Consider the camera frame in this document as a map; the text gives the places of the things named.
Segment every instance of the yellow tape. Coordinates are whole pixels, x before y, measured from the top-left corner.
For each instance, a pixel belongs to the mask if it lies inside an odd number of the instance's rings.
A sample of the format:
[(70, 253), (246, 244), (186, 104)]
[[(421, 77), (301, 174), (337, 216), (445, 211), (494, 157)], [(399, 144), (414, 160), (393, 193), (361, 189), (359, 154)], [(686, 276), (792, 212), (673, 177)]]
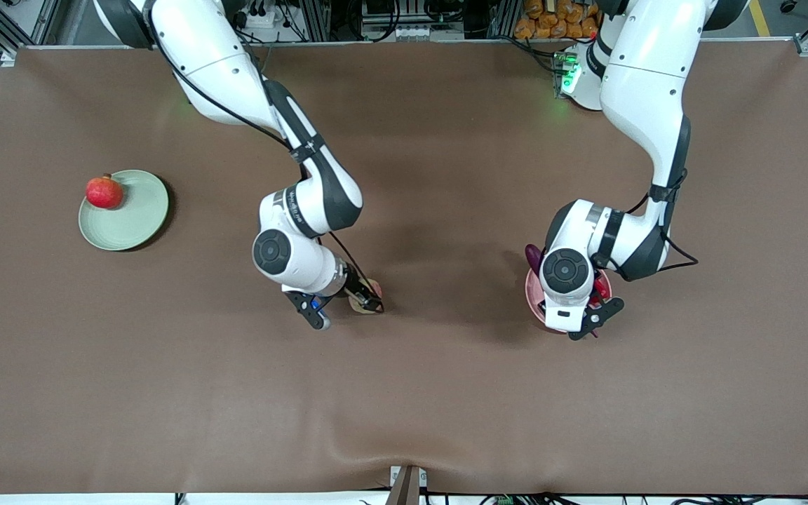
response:
[(750, 0), (750, 16), (753, 16), (753, 24), (756, 25), (756, 32), (760, 37), (769, 37), (769, 25), (766, 25), (766, 16), (762, 14), (760, 0)]

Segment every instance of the red pomegranate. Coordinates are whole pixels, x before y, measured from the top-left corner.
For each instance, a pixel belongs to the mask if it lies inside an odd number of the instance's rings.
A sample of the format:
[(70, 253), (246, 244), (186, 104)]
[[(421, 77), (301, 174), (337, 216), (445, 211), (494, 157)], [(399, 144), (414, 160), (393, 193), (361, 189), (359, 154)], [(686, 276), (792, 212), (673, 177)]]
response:
[(115, 208), (123, 200), (123, 188), (110, 173), (86, 183), (86, 199), (98, 208)]

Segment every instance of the green plate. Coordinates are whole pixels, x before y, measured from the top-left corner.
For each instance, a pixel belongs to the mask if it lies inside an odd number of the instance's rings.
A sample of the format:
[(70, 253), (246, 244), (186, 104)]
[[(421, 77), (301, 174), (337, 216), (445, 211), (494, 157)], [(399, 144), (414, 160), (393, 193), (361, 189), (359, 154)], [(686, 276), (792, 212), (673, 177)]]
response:
[(151, 238), (164, 224), (170, 205), (167, 188), (145, 170), (112, 173), (124, 191), (118, 208), (95, 207), (86, 198), (80, 204), (80, 233), (104, 250), (131, 249)]

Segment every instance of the red vegetable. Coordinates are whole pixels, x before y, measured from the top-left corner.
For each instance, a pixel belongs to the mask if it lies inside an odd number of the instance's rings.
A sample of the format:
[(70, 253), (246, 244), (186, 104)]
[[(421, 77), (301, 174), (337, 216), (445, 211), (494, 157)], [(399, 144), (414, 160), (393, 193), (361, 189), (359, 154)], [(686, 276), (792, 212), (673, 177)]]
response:
[(115, 208), (123, 201), (123, 188), (110, 173), (86, 183), (86, 199), (99, 208)]

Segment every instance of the white robotic arm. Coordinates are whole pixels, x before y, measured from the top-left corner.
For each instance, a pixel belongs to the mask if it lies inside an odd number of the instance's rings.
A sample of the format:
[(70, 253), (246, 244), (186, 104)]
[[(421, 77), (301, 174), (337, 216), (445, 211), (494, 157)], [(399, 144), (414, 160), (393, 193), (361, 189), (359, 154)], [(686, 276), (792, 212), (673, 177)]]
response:
[[(607, 119), (647, 151), (654, 176), (644, 215), (583, 199), (555, 215), (539, 272), (549, 328), (580, 339), (619, 312), (619, 298), (588, 307), (596, 269), (613, 269), (634, 281), (663, 267), (690, 141), (682, 90), (716, 1), (623, 2), (624, 13), (606, 20), (602, 38), (580, 51), (587, 70), (571, 97), (590, 109), (599, 103)], [(608, 60), (602, 63), (604, 55)], [(599, 102), (592, 100), (595, 89)]]
[(321, 309), (336, 295), (353, 297), (366, 312), (381, 311), (382, 301), (368, 280), (318, 239), (355, 223), (363, 207), (360, 189), (291, 93), (260, 74), (227, 22), (222, 4), (94, 2), (105, 26), (124, 43), (148, 48), (157, 44), (202, 115), (248, 124), (271, 135), (310, 175), (262, 199), (260, 233), (252, 247), (257, 268), (282, 285), (295, 309), (319, 330), (330, 326)]

